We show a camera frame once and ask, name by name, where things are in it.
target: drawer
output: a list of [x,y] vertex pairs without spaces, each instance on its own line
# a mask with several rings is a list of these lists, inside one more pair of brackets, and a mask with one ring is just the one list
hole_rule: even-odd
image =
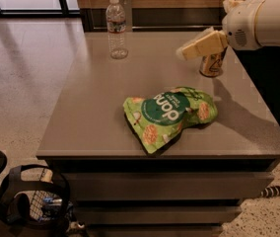
[[65,177],[74,201],[256,198],[273,180],[269,172],[77,173]]
[[90,227],[90,237],[217,237],[219,226]]
[[79,207],[74,211],[88,225],[222,224],[241,212],[238,206]]

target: concrete floor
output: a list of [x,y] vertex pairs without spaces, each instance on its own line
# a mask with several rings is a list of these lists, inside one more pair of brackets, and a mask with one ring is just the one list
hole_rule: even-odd
[[[12,167],[38,163],[35,152],[71,67],[79,19],[0,19],[0,150]],[[280,185],[280,165],[273,185]],[[280,197],[248,199],[221,237],[280,237]]]

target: snack bag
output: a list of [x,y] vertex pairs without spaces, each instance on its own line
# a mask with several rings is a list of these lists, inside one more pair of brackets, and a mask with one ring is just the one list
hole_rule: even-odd
[[127,98],[124,112],[149,154],[187,127],[212,121],[218,114],[212,98],[199,90],[177,87],[153,99]]

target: water bottle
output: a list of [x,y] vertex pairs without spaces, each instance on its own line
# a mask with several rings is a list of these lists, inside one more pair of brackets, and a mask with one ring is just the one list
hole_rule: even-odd
[[125,46],[126,16],[119,0],[109,0],[106,10],[109,52],[111,58],[123,59],[128,55]]

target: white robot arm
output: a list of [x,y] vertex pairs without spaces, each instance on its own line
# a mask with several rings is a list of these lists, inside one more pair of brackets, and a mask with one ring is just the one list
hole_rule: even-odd
[[208,29],[181,46],[178,58],[223,51],[228,45],[236,50],[256,50],[280,46],[280,0],[245,0],[227,12],[223,30]]

